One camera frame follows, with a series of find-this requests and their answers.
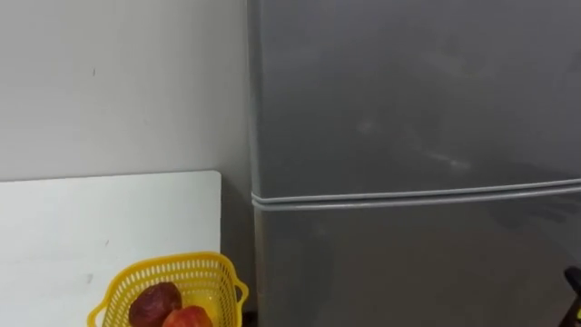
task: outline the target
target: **freezer door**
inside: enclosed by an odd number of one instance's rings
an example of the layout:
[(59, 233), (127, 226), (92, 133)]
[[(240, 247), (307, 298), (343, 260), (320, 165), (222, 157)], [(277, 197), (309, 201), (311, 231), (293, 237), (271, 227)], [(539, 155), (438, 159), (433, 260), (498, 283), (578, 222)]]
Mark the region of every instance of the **freezer door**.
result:
[(557, 327), (580, 211), (581, 194), (259, 210), (260, 326)]
[(579, 180), (581, 2), (249, 5), (261, 201)]

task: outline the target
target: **refrigerator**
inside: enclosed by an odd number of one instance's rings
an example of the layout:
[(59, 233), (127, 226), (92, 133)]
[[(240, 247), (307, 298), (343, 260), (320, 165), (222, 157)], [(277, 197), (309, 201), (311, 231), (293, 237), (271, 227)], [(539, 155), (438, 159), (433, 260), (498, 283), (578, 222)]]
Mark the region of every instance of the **refrigerator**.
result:
[(557, 326), (581, 2), (248, 0), (262, 327)]

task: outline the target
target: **white board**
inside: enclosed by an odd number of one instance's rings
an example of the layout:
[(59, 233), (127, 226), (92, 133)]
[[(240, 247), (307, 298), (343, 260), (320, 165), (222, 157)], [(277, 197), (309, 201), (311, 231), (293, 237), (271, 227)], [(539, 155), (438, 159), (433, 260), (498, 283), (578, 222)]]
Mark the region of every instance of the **white board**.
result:
[(220, 250), (221, 177), (156, 173), (0, 183), (0, 318), (85, 326), (127, 265)]

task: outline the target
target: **yellow basket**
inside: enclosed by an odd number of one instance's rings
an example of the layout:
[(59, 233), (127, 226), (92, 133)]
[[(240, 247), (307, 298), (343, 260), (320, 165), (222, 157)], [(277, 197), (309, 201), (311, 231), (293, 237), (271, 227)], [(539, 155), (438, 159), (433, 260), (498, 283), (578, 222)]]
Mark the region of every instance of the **yellow basket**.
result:
[[(242, 304), (248, 287), (236, 277), (234, 265), (219, 253), (184, 253), (135, 263), (113, 279), (101, 304), (87, 317), (96, 327), (105, 307), (102, 327), (129, 327), (129, 306), (147, 287), (173, 282), (182, 293), (183, 306), (203, 307), (214, 327), (241, 327)], [(239, 300), (236, 287), (241, 290)]]

